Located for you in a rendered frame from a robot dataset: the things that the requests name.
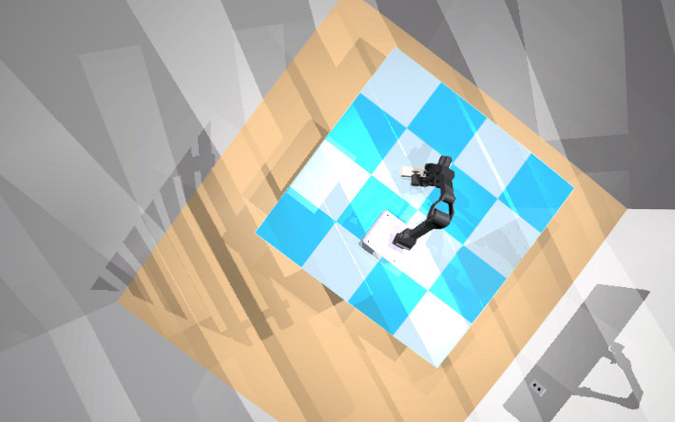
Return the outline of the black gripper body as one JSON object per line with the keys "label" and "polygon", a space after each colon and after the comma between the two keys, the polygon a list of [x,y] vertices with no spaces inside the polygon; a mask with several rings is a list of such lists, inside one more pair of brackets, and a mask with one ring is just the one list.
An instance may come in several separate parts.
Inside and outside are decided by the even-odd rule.
{"label": "black gripper body", "polygon": [[430,175],[431,175],[431,174],[432,174],[432,172],[430,172],[429,175],[427,175],[427,178],[426,178],[426,179],[421,179],[421,174],[414,173],[414,174],[412,175],[412,183],[411,183],[411,185],[413,185],[413,186],[420,186],[421,183],[426,183],[426,185],[428,185],[428,186],[435,186],[435,184],[433,184],[433,183],[430,181]]}

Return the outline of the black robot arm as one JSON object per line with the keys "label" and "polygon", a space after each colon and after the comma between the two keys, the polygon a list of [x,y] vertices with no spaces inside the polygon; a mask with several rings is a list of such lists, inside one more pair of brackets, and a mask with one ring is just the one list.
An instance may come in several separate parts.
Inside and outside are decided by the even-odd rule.
{"label": "black robot arm", "polygon": [[[401,249],[411,251],[417,244],[417,240],[428,234],[433,229],[443,229],[450,225],[454,215],[454,202],[456,196],[453,192],[453,178],[455,172],[450,169],[452,157],[440,155],[437,163],[425,163],[426,176],[430,172],[430,181],[439,186],[440,196],[435,201],[428,213],[427,219],[413,230],[406,228],[402,233],[396,233],[393,244]],[[449,214],[435,208],[441,201],[448,204]]]}

